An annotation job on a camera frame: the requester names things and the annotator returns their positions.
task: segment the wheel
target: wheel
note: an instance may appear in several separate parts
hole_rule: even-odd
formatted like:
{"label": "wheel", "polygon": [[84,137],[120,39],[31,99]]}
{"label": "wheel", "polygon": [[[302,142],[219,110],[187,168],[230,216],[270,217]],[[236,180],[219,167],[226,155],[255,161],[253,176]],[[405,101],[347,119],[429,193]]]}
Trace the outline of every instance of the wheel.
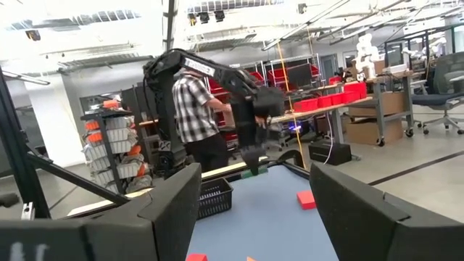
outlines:
{"label": "wheel", "polygon": [[384,140],[384,138],[377,139],[377,146],[385,146],[385,140]]}
{"label": "wheel", "polygon": [[414,131],[412,129],[405,130],[405,134],[408,138],[411,138],[412,136],[414,136]]}

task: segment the gray floor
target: gray floor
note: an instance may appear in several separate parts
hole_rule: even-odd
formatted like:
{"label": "gray floor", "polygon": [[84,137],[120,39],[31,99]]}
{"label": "gray floor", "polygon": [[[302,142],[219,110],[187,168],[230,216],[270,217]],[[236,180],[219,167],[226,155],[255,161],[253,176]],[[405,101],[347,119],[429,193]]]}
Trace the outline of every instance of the gray floor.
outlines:
{"label": "gray floor", "polygon": [[[415,117],[419,120],[440,116],[435,115],[435,112],[422,109],[415,110],[415,112]],[[293,144],[291,148],[297,149],[297,145]],[[303,145],[303,149],[305,158],[308,159],[307,145]],[[424,136],[420,130],[415,129],[413,138],[404,137],[383,148],[352,144],[352,152],[361,156],[362,160],[335,168],[368,183],[462,150],[464,150],[464,136],[457,135],[454,130],[446,131],[442,126],[437,126],[430,129],[428,136]],[[270,152],[269,154],[277,157],[280,153]],[[379,184],[377,188],[464,222],[463,162],[464,156],[449,159]],[[71,167],[70,170],[83,177],[89,176],[84,165]],[[41,173],[40,180],[49,206],[55,205],[63,196],[69,194],[51,210],[54,218],[64,217],[73,208],[102,200],[48,173]],[[17,187],[13,179],[4,178],[0,180],[0,190],[6,193],[17,191]],[[21,206],[11,209],[0,208],[0,219],[17,219],[20,216],[20,209]]]}

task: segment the person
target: person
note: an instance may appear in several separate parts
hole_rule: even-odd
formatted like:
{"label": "person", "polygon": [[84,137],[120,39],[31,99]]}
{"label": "person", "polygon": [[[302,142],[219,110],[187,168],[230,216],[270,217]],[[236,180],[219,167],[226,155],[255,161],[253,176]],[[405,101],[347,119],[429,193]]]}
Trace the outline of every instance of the person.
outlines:
{"label": "person", "polygon": [[202,172],[228,166],[227,143],[213,119],[215,110],[231,112],[231,106],[216,99],[202,76],[184,70],[174,83],[173,99],[177,128],[186,151],[202,166]]}

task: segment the plaid shirt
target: plaid shirt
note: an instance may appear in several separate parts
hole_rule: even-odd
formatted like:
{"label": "plaid shirt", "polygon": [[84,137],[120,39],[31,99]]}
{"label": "plaid shirt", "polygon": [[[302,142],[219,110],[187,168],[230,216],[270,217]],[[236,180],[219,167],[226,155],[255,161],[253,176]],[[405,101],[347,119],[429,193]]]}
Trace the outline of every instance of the plaid shirt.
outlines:
{"label": "plaid shirt", "polygon": [[177,128],[183,143],[201,141],[219,133],[213,110],[205,104],[213,99],[204,83],[184,74],[173,86]]}

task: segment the black chair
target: black chair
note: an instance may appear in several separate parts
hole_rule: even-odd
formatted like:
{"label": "black chair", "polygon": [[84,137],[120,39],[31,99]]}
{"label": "black chair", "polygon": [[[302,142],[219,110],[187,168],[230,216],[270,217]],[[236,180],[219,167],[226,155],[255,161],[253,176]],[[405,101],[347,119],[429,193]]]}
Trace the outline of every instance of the black chair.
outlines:
{"label": "black chair", "polygon": [[464,104],[464,52],[438,58],[433,88],[435,94],[413,96],[414,105],[427,106],[444,112],[444,116],[439,119],[423,122],[423,133],[428,134],[429,126],[444,124],[446,129],[451,125],[457,128],[458,134],[464,134],[464,130],[458,125],[464,122],[464,119],[448,115],[449,110]]}

